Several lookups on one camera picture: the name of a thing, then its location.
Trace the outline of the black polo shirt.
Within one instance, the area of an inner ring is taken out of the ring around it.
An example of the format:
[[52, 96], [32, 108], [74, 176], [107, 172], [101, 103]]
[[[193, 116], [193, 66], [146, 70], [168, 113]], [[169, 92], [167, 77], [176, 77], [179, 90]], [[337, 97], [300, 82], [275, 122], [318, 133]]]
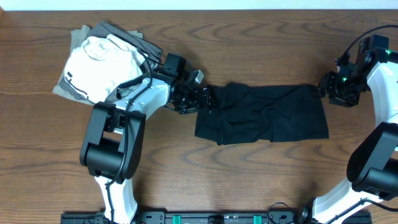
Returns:
[[328, 125], [313, 85], [211, 86], [214, 108], [198, 112], [195, 136], [218, 145], [258, 140], [327, 139]]

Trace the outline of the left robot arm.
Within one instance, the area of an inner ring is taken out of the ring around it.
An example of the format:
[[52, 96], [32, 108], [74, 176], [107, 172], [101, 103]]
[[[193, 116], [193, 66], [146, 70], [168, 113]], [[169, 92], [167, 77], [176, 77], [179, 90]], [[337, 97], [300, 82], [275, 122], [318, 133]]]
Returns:
[[168, 104], [179, 114], [212, 107], [214, 101], [203, 79], [203, 72], [194, 70], [185, 58], [168, 54], [162, 66], [130, 82], [138, 87], [128, 96], [93, 106], [80, 163], [100, 186], [105, 210], [92, 220], [134, 223], [138, 205], [132, 177], [141, 159], [146, 120]]

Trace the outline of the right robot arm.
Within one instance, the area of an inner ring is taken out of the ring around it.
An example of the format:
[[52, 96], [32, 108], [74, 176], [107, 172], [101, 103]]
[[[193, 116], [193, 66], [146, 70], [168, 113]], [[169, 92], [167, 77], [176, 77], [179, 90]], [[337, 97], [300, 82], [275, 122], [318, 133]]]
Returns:
[[336, 59], [337, 72], [327, 73], [315, 94], [331, 104], [350, 108], [362, 92], [373, 97], [376, 127], [352, 153], [346, 177], [325, 195], [303, 207], [299, 223], [371, 223], [362, 210], [369, 205], [396, 212], [382, 204], [397, 197], [397, 52], [387, 37], [367, 31], [355, 40], [358, 53], [350, 62], [346, 50]]

